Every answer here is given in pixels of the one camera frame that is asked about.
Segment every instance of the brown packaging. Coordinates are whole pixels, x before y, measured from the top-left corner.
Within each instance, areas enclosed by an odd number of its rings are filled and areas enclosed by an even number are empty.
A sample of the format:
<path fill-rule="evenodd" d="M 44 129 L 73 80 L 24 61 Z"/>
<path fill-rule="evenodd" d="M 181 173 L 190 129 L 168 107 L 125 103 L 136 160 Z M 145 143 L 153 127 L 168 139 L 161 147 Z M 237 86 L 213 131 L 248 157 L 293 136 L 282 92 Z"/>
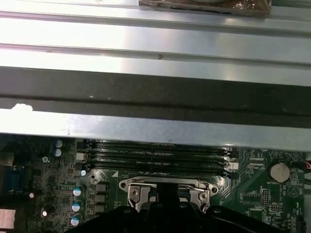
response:
<path fill-rule="evenodd" d="M 227 0 L 219 3 L 204 3 L 199 1 L 200 0 L 139 0 L 139 5 L 152 8 L 164 7 L 252 17 L 264 17 L 271 12 L 271 0 Z"/>

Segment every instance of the metal panel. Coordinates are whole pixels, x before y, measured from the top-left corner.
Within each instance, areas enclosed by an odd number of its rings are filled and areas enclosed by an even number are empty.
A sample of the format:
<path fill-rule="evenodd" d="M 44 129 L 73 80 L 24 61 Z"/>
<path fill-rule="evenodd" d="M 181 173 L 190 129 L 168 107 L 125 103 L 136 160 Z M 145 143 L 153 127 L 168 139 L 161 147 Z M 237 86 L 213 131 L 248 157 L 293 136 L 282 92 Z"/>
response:
<path fill-rule="evenodd" d="M 0 132 L 310 151 L 311 130 L 0 110 Z"/>
<path fill-rule="evenodd" d="M 263 20 L 146 11 L 134 0 L 71 3 L 1 2 L 0 43 L 27 52 L 2 49 L 15 59 L 0 66 L 311 85 L 309 9 L 274 7 Z"/>
<path fill-rule="evenodd" d="M 32 109 L 32 105 L 51 101 L 44 105 L 48 112 L 57 111 L 52 101 L 64 101 L 67 106 L 100 104 L 89 92 L 85 96 L 85 88 L 78 84 L 74 89 L 77 95 L 81 93 L 80 98 L 50 99 L 47 93 L 56 93 L 62 82 L 47 80 L 46 69 L 96 71 L 105 74 L 103 78 L 109 73 L 135 74 L 150 85 L 152 75 L 157 75 L 311 86 L 309 9 L 273 7 L 267 19 L 256 19 L 142 10 L 136 0 L 53 2 L 0 2 L 0 56 L 5 58 L 0 59 L 0 66 L 46 71 L 41 76 L 45 82 L 38 85 L 29 85 L 33 79 L 27 75 L 21 75 L 24 80 L 19 82 L 2 81 L 2 102 L 5 98 L 7 103 L 26 102 Z M 74 77 L 68 76 L 65 83 L 75 83 Z M 21 86 L 24 92 L 18 91 Z M 8 96 L 7 90 L 12 90 L 13 96 Z M 3 133 L 311 150 L 310 129 L 24 112 L 16 108 L 0 113 Z M 308 124 L 309 114 L 304 117 Z"/>

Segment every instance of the capacitor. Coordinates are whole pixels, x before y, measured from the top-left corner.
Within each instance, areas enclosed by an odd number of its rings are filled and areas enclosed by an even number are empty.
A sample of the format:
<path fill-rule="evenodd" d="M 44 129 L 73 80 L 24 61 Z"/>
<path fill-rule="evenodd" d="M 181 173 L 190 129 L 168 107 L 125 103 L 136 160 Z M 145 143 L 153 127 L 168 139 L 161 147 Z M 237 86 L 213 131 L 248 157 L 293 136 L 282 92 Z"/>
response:
<path fill-rule="evenodd" d="M 59 156 L 61 156 L 62 155 L 62 151 L 60 150 L 60 149 L 55 149 L 54 150 L 54 156 L 55 157 L 59 157 Z"/>
<path fill-rule="evenodd" d="M 72 226 L 77 226 L 81 223 L 81 221 L 82 221 L 82 215 L 76 214 L 72 217 L 70 222 L 71 222 Z"/>
<path fill-rule="evenodd" d="M 56 148 L 61 148 L 63 146 L 63 142 L 61 140 L 57 140 L 55 141 L 54 145 Z"/>
<path fill-rule="evenodd" d="M 54 213 L 55 210 L 56 210 L 55 206 L 46 206 L 42 208 L 42 216 L 47 217 L 51 215 L 52 213 Z"/>
<path fill-rule="evenodd" d="M 82 194 L 84 193 L 84 191 L 85 191 L 85 187 L 84 187 L 83 185 L 79 185 L 79 186 L 77 186 L 77 187 L 74 188 L 74 190 L 73 190 L 72 193 L 73 193 L 76 197 L 78 197 L 78 196 L 82 195 Z"/>
<path fill-rule="evenodd" d="M 77 200 L 72 206 L 72 210 L 74 212 L 78 212 L 83 207 L 83 201 Z"/>

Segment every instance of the metal bracket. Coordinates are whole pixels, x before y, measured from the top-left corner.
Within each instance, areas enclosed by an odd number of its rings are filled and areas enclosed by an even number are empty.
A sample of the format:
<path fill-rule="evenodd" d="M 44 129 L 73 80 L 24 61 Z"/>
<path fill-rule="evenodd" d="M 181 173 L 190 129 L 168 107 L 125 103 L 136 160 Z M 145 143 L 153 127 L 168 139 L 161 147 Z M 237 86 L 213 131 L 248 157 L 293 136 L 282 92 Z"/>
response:
<path fill-rule="evenodd" d="M 152 190 L 156 189 L 157 183 L 176 183 L 178 189 L 186 191 L 188 198 L 180 197 L 181 201 L 195 204 L 203 213 L 209 207 L 210 197 L 217 194 L 217 186 L 199 180 L 193 179 L 175 179 L 158 177 L 135 177 L 123 180 L 119 183 L 120 189 L 127 192 L 128 204 L 137 211 L 148 208 L 148 206 L 157 201 L 157 196 L 152 195 Z"/>

